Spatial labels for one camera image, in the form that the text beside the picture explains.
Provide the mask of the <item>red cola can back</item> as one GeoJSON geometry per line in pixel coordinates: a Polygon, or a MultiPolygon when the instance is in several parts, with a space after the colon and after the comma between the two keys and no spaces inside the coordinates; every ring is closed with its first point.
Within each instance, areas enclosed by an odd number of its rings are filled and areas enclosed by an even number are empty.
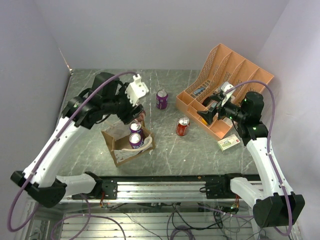
{"type": "Polygon", "coordinates": [[[146,117],[146,112],[145,110],[142,110],[140,113],[139,113],[139,116],[137,118],[137,121],[138,122],[142,122],[145,120],[145,117],[146,117]]]}

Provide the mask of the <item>red cola can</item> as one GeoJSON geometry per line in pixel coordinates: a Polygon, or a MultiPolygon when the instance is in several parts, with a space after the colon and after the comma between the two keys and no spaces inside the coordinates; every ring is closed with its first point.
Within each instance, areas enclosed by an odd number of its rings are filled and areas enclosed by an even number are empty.
{"type": "Polygon", "coordinates": [[[185,136],[188,133],[190,126],[190,119],[187,116],[182,116],[177,120],[176,123],[176,134],[178,136],[185,136]]]}
{"type": "Polygon", "coordinates": [[[137,121],[138,122],[142,122],[145,120],[145,117],[146,117],[146,112],[145,110],[142,110],[140,113],[139,113],[139,116],[137,118],[137,121]]]}

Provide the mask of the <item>purple Fanta can front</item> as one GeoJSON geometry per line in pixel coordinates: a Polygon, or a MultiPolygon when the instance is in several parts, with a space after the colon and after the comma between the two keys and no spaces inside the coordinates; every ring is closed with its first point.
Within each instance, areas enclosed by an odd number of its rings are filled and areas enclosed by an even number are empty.
{"type": "Polygon", "coordinates": [[[130,134],[128,140],[132,149],[139,149],[144,145],[144,139],[137,132],[130,134]]]}

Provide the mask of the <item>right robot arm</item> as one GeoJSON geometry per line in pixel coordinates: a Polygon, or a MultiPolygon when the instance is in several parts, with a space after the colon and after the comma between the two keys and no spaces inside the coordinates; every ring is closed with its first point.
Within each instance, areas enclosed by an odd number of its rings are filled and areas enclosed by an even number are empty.
{"type": "Polygon", "coordinates": [[[258,190],[245,177],[234,177],[221,184],[221,194],[226,198],[235,194],[242,198],[252,208],[253,218],[261,228],[291,228],[305,206],[305,200],[301,194],[294,193],[281,173],[270,133],[261,121],[263,96],[249,91],[237,106],[220,92],[208,96],[202,104],[208,109],[197,113],[207,124],[213,122],[214,116],[237,123],[236,130],[254,160],[262,183],[262,190],[258,190]]]}

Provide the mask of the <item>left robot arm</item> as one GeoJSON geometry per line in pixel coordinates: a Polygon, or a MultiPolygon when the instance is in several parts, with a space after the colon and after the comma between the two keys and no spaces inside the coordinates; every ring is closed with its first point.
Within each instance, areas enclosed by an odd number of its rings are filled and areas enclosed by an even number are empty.
{"type": "Polygon", "coordinates": [[[132,82],[122,83],[120,74],[97,74],[92,87],[68,101],[54,133],[36,159],[23,171],[15,171],[10,179],[46,208],[54,207],[67,196],[85,194],[91,199],[99,198],[103,191],[99,176],[85,172],[62,177],[58,171],[68,151],[95,124],[116,115],[127,125],[143,112],[139,100],[149,89],[138,73],[131,75],[132,82]]]}

